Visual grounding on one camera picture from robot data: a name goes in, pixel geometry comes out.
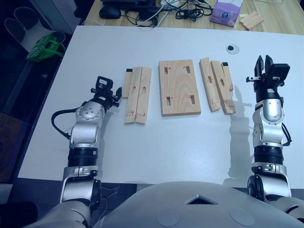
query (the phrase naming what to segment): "white chair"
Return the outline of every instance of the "white chair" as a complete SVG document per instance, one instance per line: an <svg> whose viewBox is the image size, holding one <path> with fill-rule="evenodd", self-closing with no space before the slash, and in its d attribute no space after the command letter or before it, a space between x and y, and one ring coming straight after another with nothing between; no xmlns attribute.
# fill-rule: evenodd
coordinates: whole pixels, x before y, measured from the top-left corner
<svg viewBox="0 0 304 228"><path fill-rule="evenodd" d="M7 18L4 21L4 26L28 52L43 36L53 34L59 43L66 39L63 32L52 31L43 27L38 15L31 8L18 7L14 11L14 16L17 20Z"/></svg>

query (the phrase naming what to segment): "green object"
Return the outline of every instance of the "green object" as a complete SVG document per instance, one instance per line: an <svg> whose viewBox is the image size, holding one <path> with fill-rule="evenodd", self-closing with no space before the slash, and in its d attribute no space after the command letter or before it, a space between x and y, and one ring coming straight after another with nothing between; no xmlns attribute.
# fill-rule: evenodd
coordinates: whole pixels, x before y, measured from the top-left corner
<svg viewBox="0 0 304 228"><path fill-rule="evenodd" d="M39 62L54 55L63 56L65 51L66 49L63 44L57 42L53 34L49 34L37 41L26 57L26 60Z"/></svg>

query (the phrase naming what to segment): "desk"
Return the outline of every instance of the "desk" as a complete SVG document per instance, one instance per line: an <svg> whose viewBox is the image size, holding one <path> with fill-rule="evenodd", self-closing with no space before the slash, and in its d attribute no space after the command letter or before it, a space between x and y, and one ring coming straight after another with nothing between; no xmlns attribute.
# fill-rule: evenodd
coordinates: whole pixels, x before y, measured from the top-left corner
<svg viewBox="0 0 304 228"><path fill-rule="evenodd" d="M207 0L208 3L214 4L216 0ZM92 8L86 19L93 19L102 25L112 26L132 26L132 24L125 17L119 19L102 19L99 17L99 10L102 8L102 2L95 0ZM278 3L265 3L255 0L243 0L241 14L251 13L252 11L258 12L265 20L254 27L252 31L259 32L276 32L287 34L304 34L304 11L300 7L297 0L285 0L283 4ZM136 17L136 12L129 12L131 17ZM177 20L175 13L171 12L162 22L161 27L167 28L194 28L194 29L225 29L225 30L240 30L245 31L239 23L238 17L236 24L233 28L210 22L210 16L203 16L196 22L190 20ZM85 25L96 25L92 21L85 22Z"/></svg>
<svg viewBox="0 0 304 228"><path fill-rule="evenodd" d="M157 45L150 45L156 40ZM238 45L237 55L226 51L231 43ZM112 107L106 113L98 178L114 183L182 180L246 187L252 174L252 114L256 96L253 84L245 79L254 74L258 56L265 58L268 54L275 63L288 63L291 67L285 86L279 88L285 101L284 123L293 139L291 146L284 148L284 164L291 187L304 188L303 48L303 36L299 35L78 26L41 112L19 177L61 180L69 143L52 127L52 114L91 99L90 89L98 76L113 79L116 90L124 84L127 68L145 66L152 68L147 124L124 124L126 99L120 101L119 108ZM199 68L199 60L204 57L229 63L236 114L210 112ZM193 60L201 115L161 117L158 64L160 60L175 59ZM56 124L68 132L75 120L74 114L61 115Z"/></svg>

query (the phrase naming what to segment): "wooden board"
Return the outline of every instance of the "wooden board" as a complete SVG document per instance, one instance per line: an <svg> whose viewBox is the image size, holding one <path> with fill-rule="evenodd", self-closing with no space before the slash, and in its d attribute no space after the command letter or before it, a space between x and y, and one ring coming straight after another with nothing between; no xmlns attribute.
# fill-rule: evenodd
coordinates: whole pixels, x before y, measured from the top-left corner
<svg viewBox="0 0 304 228"><path fill-rule="evenodd" d="M221 108L219 93L215 83L214 75L211 69L209 58L203 58L199 62L200 70L203 77L204 87L208 99L210 111L216 111Z"/></svg>
<svg viewBox="0 0 304 228"><path fill-rule="evenodd" d="M142 67L135 118L138 124L145 124L147 121L151 71L149 67Z"/></svg>
<svg viewBox="0 0 304 228"><path fill-rule="evenodd" d="M162 116L200 114L200 99L193 62L160 61Z"/></svg>
<svg viewBox="0 0 304 228"><path fill-rule="evenodd" d="M230 73L230 69L229 69L229 65L227 62L223 62L222 63L222 68L223 68L223 72L224 72L224 76L228 82L228 88L230 91L233 90L233 83L232 83L232 78L231 78L231 73Z"/></svg>
<svg viewBox="0 0 304 228"><path fill-rule="evenodd" d="M229 92L229 87L220 61L211 61L211 67L218 88L218 94L225 114L236 113L234 102Z"/></svg>
<svg viewBox="0 0 304 228"><path fill-rule="evenodd" d="M124 121L125 124L130 124L135 122L141 74L142 74L141 67L133 68L130 90L129 90L129 98L125 112L125 121Z"/></svg>
<svg viewBox="0 0 304 228"><path fill-rule="evenodd" d="M127 69L125 72L125 79L124 79L124 87L123 87L123 98L129 97L130 92L130 83L131 83L131 77L132 77L132 69Z"/></svg>
<svg viewBox="0 0 304 228"><path fill-rule="evenodd" d="M239 21L241 25L243 25L245 22L251 20L255 15L257 15L256 11L251 12L247 17L244 17L242 20Z"/></svg>

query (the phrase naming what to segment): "wooden desk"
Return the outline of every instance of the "wooden desk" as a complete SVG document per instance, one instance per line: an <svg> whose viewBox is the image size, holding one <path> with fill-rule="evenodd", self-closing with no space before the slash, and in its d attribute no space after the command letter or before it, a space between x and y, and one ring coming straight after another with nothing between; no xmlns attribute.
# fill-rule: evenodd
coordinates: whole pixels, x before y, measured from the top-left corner
<svg viewBox="0 0 304 228"><path fill-rule="evenodd" d="M214 4L216 0L207 0L208 3ZM102 8L102 2L95 0L86 19L93 19L102 25L112 26L133 26L125 17L119 19L102 19L99 17L99 10ZM304 35L304 11L297 0L285 0L284 3L265 3L256 0L243 0L241 14L258 12L265 19L264 22L254 27L251 31L259 32L276 32ZM136 17L137 12L129 12L128 16ZM162 22L161 27L169 28L194 28L194 29L225 29L241 30L245 29L240 25L239 18L233 28L212 23L209 21L210 16L203 16L196 22L189 19L177 20L175 13L171 12ZM93 21L85 22L85 25L97 25Z"/></svg>

